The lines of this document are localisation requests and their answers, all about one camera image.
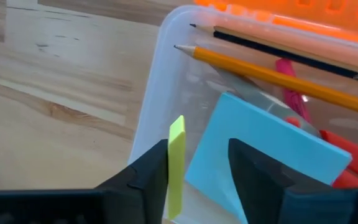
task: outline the orange plastic lid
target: orange plastic lid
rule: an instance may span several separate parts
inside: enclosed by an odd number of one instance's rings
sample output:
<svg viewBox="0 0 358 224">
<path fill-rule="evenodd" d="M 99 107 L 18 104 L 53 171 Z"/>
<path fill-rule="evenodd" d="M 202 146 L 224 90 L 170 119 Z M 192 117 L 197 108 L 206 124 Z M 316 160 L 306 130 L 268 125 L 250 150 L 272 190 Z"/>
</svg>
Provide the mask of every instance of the orange plastic lid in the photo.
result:
<svg viewBox="0 0 358 224">
<path fill-rule="evenodd" d="M 195 0 L 195 3 L 358 42 L 358 0 Z"/>
</svg>

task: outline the yellow sticky note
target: yellow sticky note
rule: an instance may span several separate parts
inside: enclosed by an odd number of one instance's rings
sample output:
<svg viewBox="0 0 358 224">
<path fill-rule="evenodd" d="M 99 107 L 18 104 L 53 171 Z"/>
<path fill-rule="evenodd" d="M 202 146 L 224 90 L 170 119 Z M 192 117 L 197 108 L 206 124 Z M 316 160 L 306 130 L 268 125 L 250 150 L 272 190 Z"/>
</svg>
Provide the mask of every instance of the yellow sticky note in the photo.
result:
<svg viewBox="0 0 358 224">
<path fill-rule="evenodd" d="M 186 131 L 183 115 L 170 126 L 168 139 L 168 218 L 181 212 L 185 178 Z"/>
</svg>

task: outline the pink pen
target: pink pen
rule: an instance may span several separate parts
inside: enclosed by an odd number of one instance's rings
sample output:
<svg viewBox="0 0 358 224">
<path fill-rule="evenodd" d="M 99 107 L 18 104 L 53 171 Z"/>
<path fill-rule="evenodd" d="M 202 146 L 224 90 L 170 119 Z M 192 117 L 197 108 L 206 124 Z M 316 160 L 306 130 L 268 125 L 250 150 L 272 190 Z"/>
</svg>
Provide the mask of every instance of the pink pen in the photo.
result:
<svg viewBox="0 0 358 224">
<path fill-rule="evenodd" d="M 295 72 L 292 68 L 291 61 L 288 59 L 281 58 L 276 61 L 276 71 L 281 72 L 283 74 L 296 77 Z M 302 118 L 304 118 L 307 122 L 311 122 L 309 113 L 306 110 L 306 106 L 303 103 L 302 96 L 295 91 L 292 90 L 283 90 L 284 94 L 284 102 L 295 112 L 297 112 Z"/>
</svg>

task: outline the wooden table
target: wooden table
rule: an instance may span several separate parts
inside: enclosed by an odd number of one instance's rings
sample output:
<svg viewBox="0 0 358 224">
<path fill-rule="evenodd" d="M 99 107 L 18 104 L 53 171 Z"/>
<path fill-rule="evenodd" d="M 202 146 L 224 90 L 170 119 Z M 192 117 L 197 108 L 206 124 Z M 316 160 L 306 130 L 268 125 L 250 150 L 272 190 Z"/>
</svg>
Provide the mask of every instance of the wooden table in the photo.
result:
<svg viewBox="0 0 358 224">
<path fill-rule="evenodd" d="M 0 189 L 94 187 L 124 168 L 157 25 L 190 2 L 0 0 Z"/>
</svg>

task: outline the clear plastic container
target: clear plastic container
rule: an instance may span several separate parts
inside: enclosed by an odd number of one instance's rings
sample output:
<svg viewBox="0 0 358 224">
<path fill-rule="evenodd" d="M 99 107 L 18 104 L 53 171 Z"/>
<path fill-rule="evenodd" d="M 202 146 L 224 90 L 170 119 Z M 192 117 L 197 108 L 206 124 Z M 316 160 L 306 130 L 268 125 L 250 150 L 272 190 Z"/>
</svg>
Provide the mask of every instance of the clear plastic container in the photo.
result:
<svg viewBox="0 0 358 224">
<path fill-rule="evenodd" d="M 208 64 L 196 61 L 177 49 L 175 44 L 200 45 L 248 62 L 274 69 L 277 57 L 209 37 L 190 23 L 224 26 L 249 34 L 292 44 L 309 52 L 358 65 L 358 44 L 292 28 L 275 26 L 238 17 L 202 6 L 182 6 L 164 20 L 157 45 L 138 128 L 129 163 L 141 156 L 160 139 L 168 138 L 169 126 L 184 115 L 186 122 L 186 168 L 224 91 L 231 91 Z M 299 78 L 358 96 L 358 81 L 294 63 Z M 277 86 L 254 80 L 264 90 L 282 98 Z M 306 107 L 317 129 L 326 129 L 358 144 L 358 113 L 323 101 L 308 98 Z M 239 223 L 236 217 L 185 183 L 183 211 L 176 223 Z"/>
</svg>

